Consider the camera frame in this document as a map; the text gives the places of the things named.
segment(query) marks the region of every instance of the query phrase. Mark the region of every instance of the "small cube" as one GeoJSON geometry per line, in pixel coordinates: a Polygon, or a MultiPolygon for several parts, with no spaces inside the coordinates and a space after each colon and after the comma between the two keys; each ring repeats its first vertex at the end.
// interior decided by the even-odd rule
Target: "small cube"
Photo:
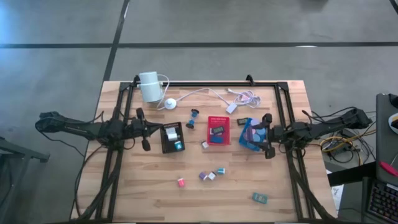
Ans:
{"type": "Polygon", "coordinates": [[[206,178],[207,178],[206,173],[201,172],[201,173],[199,174],[199,178],[200,178],[201,180],[206,180],[206,178]]]}
{"type": "Polygon", "coordinates": [[[254,192],[252,199],[256,202],[267,204],[268,196],[254,192]]]}
{"type": "Polygon", "coordinates": [[[177,151],[181,150],[181,149],[182,149],[182,143],[181,143],[181,141],[175,142],[175,143],[174,143],[174,146],[175,146],[175,149],[176,149],[177,151]]]}
{"type": "Polygon", "coordinates": [[[178,182],[178,186],[180,186],[180,187],[185,187],[185,181],[184,181],[183,178],[179,178],[179,179],[177,180],[177,182],[178,182]]]}
{"type": "Polygon", "coordinates": [[[201,146],[202,146],[204,149],[207,149],[207,148],[209,147],[209,144],[207,144],[206,141],[203,141],[203,142],[201,142],[201,146]]]}
{"type": "Polygon", "coordinates": [[[221,174],[221,175],[225,174],[225,168],[218,168],[217,174],[221,174]]]}
{"type": "Polygon", "coordinates": [[[210,179],[210,180],[214,180],[215,178],[216,178],[216,173],[214,173],[214,172],[210,172],[209,173],[209,175],[207,175],[207,177],[210,179]]]}

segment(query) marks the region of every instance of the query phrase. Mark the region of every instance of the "small box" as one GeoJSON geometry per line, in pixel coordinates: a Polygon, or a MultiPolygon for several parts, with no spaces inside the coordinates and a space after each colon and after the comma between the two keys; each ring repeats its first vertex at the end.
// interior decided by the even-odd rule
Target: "small box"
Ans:
{"type": "Polygon", "coordinates": [[[207,148],[209,147],[209,144],[207,144],[206,141],[203,141],[203,142],[201,142],[201,146],[202,146],[204,149],[207,149],[207,148]]]}
{"type": "Polygon", "coordinates": [[[266,204],[268,201],[268,196],[254,192],[252,199],[256,202],[266,204]]]}
{"type": "Polygon", "coordinates": [[[214,180],[215,178],[216,178],[216,174],[214,173],[214,172],[210,172],[209,173],[209,175],[207,175],[207,177],[210,179],[210,180],[214,180]]]}
{"type": "Polygon", "coordinates": [[[180,150],[182,149],[182,143],[181,143],[181,141],[176,141],[176,142],[174,143],[174,146],[175,146],[175,149],[176,149],[177,151],[180,151],[180,150]]]}
{"type": "Polygon", "coordinates": [[[206,173],[201,172],[201,173],[199,174],[199,178],[200,178],[201,180],[206,180],[206,178],[207,178],[206,173]]]}
{"type": "Polygon", "coordinates": [[[217,174],[224,175],[225,174],[225,168],[218,168],[217,174]]]}
{"type": "Polygon", "coordinates": [[[178,182],[178,186],[179,186],[179,187],[185,187],[185,181],[184,181],[183,178],[179,178],[179,179],[177,180],[177,182],[178,182]]]}
{"type": "Polygon", "coordinates": [[[238,106],[234,103],[231,103],[227,108],[226,111],[231,114],[238,106]]]}

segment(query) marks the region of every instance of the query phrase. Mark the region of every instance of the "keyboard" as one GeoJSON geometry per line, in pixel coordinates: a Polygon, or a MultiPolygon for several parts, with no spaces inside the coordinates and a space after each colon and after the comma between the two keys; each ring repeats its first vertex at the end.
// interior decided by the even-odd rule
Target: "keyboard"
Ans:
{"type": "Polygon", "coordinates": [[[398,190],[381,182],[373,182],[368,212],[398,224],[398,190]]]}

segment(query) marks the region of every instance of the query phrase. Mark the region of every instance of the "yellow cable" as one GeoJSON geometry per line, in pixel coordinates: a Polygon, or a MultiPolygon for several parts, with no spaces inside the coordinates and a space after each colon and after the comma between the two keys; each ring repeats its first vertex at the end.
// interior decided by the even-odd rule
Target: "yellow cable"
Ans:
{"type": "Polygon", "coordinates": [[[337,145],[337,146],[335,146],[335,147],[333,147],[333,148],[331,148],[331,149],[322,150],[322,152],[331,152],[331,151],[334,151],[334,150],[340,148],[341,146],[344,146],[344,144],[346,144],[346,143],[348,143],[348,144],[350,144],[350,145],[353,146],[352,141],[355,141],[355,140],[361,138],[362,136],[366,136],[366,135],[368,135],[368,134],[373,134],[373,133],[375,133],[375,132],[376,132],[376,130],[374,129],[374,130],[372,130],[372,131],[368,131],[368,132],[363,133],[363,134],[355,135],[355,136],[353,136],[353,137],[351,137],[351,138],[348,138],[348,139],[343,138],[343,137],[341,137],[341,136],[332,136],[332,137],[328,137],[328,138],[324,139],[324,140],[320,143],[321,146],[322,146],[325,142],[327,142],[327,141],[329,141],[329,140],[333,140],[333,139],[343,140],[344,142],[343,142],[343,143],[340,143],[339,145],[337,145]]]}

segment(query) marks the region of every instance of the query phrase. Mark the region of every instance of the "red box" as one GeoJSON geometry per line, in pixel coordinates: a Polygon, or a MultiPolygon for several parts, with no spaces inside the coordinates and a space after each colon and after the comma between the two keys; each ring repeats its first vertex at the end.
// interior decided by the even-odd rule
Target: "red box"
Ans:
{"type": "Polygon", "coordinates": [[[225,146],[231,144],[231,138],[229,137],[229,117],[221,117],[221,116],[209,116],[207,119],[207,144],[215,145],[215,146],[225,146]],[[223,138],[223,143],[213,143],[210,141],[211,128],[217,128],[223,126],[224,132],[220,134],[223,138]]]}

